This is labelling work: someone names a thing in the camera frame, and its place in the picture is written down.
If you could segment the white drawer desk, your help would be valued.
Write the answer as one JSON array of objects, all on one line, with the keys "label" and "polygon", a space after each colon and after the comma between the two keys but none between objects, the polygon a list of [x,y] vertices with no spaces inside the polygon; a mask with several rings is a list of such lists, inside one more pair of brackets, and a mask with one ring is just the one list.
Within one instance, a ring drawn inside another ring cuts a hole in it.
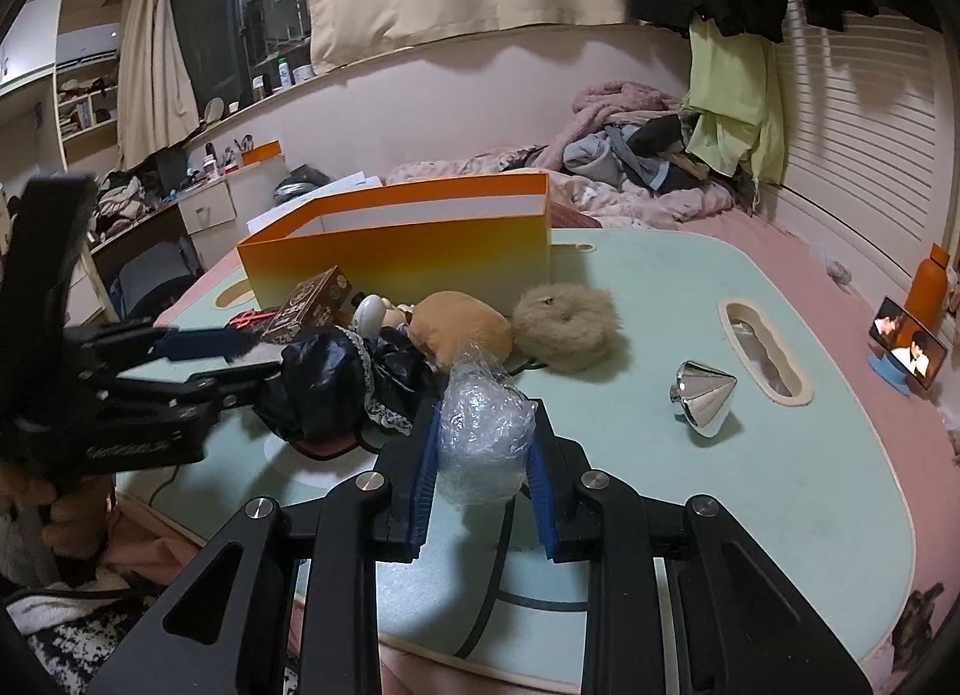
[{"label": "white drawer desk", "polygon": [[185,238],[203,269],[212,268],[247,235],[247,224],[274,207],[274,191],[288,175],[285,157],[266,158],[194,186],[174,201],[94,245],[78,264],[68,297],[68,323],[85,324],[110,312],[107,282],[160,241]]}]

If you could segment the pile of clothes on bed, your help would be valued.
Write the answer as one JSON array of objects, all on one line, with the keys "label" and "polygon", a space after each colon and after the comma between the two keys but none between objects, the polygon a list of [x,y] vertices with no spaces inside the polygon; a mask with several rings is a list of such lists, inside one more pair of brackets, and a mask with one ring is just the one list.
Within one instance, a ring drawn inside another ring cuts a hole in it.
[{"label": "pile of clothes on bed", "polygon": [[731,175],[708,160],[695,133],[706,116],[662,90],[611,80],[581,90],[565,128],[530,163],[613,188],[630,183],[647,196],[719,185],[755,209],[760,186],[737,163]]}]

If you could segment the tan plush toy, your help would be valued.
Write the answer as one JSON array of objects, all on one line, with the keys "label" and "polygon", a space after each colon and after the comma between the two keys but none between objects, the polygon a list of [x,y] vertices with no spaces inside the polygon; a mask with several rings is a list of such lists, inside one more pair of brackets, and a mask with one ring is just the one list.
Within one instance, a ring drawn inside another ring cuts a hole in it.
[{"label": "tan plush toy", "polygon": [[412,344],[441,372],[472,347],[498,362],[512,354],[511,323],[487,303],[455,290],[441,290],[413,307],[409,323]]}]

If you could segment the lime green hanging garment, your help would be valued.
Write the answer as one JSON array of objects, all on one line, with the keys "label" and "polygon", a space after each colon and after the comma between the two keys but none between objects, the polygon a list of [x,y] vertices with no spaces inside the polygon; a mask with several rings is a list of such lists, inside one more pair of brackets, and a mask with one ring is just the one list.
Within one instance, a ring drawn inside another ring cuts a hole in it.
[{"label": "lime green hanging garment", "polygon": [[711,170],[779,185],[786,133],[775,45],[752,34],[725,37],[712,20],[690,23],[690,85],[683,106],[698,121],[686,150]]}]

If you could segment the black red small pouch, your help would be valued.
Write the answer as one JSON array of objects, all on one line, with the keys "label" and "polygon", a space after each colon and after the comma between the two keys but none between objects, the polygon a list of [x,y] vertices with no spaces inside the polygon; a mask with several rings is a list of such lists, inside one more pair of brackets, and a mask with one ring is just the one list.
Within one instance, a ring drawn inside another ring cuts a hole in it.
[{"label": "black red small pouch", "polygon": [[235,314],[226,323],[226,328],[249,334],[254,341],[260,341],[262,334],[274,321],[275,310],[244,310]]}]

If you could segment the white cartoon figure keychain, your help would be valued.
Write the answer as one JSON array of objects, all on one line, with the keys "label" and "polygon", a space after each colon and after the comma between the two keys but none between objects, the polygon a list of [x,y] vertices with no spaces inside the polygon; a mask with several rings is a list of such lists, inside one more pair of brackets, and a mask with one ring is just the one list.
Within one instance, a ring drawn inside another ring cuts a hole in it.
[{"label": "white cartoon figure keychain", "polygon": [[375,293],[358,292],[352,298],[352,330],[361,337],[373,339],[383,329],[407,328],[413,316],[412,305],[395,305],[389,298]]}]

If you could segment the brown card box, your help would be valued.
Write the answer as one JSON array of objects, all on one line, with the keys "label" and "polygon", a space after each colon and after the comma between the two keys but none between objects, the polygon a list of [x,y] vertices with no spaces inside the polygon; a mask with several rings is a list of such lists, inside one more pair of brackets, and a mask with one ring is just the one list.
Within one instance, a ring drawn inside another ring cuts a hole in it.
[{"label": "brown card box", "polygon": [[352,290],[352,282],[338,266],[301,280],[268,321],[260,333],[260,341],[272,346],[286,346],[320,328],[331,326],[343,305],[350,300]]}]

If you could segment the silver cone spinning top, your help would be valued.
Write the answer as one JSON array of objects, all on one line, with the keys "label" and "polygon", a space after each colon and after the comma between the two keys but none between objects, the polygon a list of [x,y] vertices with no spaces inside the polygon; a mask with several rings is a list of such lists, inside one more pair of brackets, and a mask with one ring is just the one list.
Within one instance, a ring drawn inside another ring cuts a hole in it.
[{"label": "silver cone spinning top", "polygon": [[703,438],[715,438],[726,424],[736,389],[736,375],[685,360],[670,385],[669,399],[693,432]]}]

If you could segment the clear bubble wrap ball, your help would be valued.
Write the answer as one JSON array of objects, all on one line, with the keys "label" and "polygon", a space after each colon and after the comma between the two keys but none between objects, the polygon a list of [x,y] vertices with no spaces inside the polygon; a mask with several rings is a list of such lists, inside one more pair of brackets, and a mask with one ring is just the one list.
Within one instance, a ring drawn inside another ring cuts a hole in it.
[{"label": "clear bubble wrap ball", "polygon": [[443,497],[462,508],[512,500],[526,480],[535,411],[493,354],[467,344],[452,362],[439,409]]}]

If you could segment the beige side curtain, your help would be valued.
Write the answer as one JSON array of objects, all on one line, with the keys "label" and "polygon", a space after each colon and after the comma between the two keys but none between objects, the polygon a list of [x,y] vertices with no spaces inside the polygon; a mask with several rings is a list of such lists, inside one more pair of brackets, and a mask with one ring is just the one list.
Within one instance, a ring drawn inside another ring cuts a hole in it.
[{"label": "beige side curtain", "polygon": [[171,0],[122,0],[119,168],[132,170],[150,155],[178,146],[199,124]]}]

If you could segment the white rolled paper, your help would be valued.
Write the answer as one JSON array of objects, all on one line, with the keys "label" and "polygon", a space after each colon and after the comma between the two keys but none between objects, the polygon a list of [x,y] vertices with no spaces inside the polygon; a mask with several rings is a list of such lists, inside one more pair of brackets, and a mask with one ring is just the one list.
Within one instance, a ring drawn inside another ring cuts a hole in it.
[{"label": "white rolled paper", "polygon": [[314,190],[308,191],[308,193],[304,193],[301,196],[293,197],[293,199],[288,199],[288,201],[282,202],[278,204],[278,206],[270,207],[268,211],[251,218],[251,220],[247,222],[247,233],[252,235],[252,233],[260,232],[260,230],[265,229],[268,225],[275,224],[277,220],[285,217],[285,215],[291,214],[291,212],[296,211],[296,209],[304,206],[304,204],[308,204],[308,202],[317,201],[323,197],[338,196],[339,194],[354,193],[355,191],[361,190],[371,190],[371,188],[381,188],[381,186],[382,181],[379,176],[366,176],[363,172],[344,176],[343,178],[331,181],[329,185],[314,188]]}]

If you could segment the white shelf unit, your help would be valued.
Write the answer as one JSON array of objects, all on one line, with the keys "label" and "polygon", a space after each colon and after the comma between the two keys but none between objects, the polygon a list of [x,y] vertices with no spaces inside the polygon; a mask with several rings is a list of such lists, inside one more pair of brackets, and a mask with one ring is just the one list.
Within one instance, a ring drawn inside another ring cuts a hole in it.
[{"label": "white shelf unit", "polygon": [[29,0],[2,41],[2,186],[116,151],[121,27],[60,30],[62,0]]}]

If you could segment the beige fluffy scrunchie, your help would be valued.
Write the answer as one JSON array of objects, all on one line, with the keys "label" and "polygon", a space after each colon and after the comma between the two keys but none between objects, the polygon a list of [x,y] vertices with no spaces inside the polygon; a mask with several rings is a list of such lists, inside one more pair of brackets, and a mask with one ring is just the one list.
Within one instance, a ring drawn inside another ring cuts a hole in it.
[{"label": "beige fluffy scrunchie", "polygon": [[558,373],[592,369],[622,344],[612,295],[583,284],[529,289],[514,307],[511,326],[517,350]]}]

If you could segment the orange water bottle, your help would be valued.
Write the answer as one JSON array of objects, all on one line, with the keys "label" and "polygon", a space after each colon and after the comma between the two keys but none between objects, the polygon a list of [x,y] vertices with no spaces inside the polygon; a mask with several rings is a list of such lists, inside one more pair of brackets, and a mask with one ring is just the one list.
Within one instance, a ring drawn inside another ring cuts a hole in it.
[{"label": "orange water bottle", "polygon": [[913,275],[907,302],[903,308],[923,324],[924,328],[935,332],[942,319],[942,307],[946,300],[949,278],[949,253],[942,246],[931,246],[928,257],[924,257]]}]

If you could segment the black lace fabric bundle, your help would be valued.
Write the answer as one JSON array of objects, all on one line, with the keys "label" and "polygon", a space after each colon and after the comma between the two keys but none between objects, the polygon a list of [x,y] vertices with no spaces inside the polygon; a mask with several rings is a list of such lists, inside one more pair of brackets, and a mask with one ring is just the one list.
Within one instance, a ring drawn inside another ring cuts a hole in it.
[{"label": "black lace fabric bundle", "polygon": [[439,393],[436,372],[407,334],[386,328],[368,339],[327,326],[283,347],[254,412],[283,440],[319,447],[368,429],[407,435],[421,402]]}]

